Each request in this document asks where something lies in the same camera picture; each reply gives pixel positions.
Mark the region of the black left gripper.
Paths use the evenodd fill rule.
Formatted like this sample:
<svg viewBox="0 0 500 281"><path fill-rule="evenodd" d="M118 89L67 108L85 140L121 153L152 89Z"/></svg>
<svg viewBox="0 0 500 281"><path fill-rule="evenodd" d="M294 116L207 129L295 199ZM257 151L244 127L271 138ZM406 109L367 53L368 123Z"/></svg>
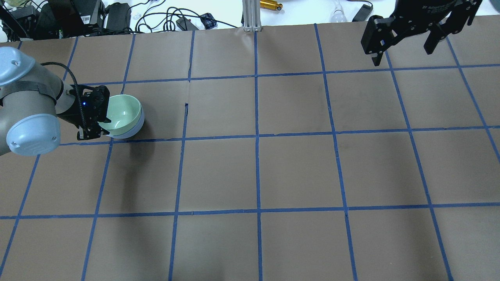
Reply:
<svg viewBox="0 0 500 281"><path fill-rule="evenodd" d="M110 123L107 118L110 91L104 86L89 87L87 85L69 85L60 98L73 97L73 103L61 113L59 118L73 124L77 129L78 141L98 139L110 132L104 129L101 123Z"/></svg>

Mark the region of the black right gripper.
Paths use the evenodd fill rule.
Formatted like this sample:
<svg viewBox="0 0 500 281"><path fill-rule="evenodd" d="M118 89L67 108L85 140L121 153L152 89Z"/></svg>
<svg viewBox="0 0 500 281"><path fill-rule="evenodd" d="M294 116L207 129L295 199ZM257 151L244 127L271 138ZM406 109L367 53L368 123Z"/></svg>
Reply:
<svg viewBox="0 0 500 281"><path fill-rule="evenodd" d="M371 16L361 38L366 55L374 66L380 66L384 52L405 38L429 33L424 50L434 53L436 46L450 34L460 33L470 26L481 0L397 0L388 18Z"/></svg>

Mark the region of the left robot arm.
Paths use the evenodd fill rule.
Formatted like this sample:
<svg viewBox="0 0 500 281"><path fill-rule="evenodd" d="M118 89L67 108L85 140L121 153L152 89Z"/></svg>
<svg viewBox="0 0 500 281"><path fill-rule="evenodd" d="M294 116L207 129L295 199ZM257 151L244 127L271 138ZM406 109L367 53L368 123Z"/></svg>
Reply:
<svg viewBox="0 0 500 281"><path fill-rule="evenodd" d="M68 71L72 84L39 64L17 48L0 49L0 153L35 156L49 153L61 144L60 121L77 128L77 140L86 141L109 135L102 123L107 117L110 92L103 85L88 87L77 82Z"/></svg>

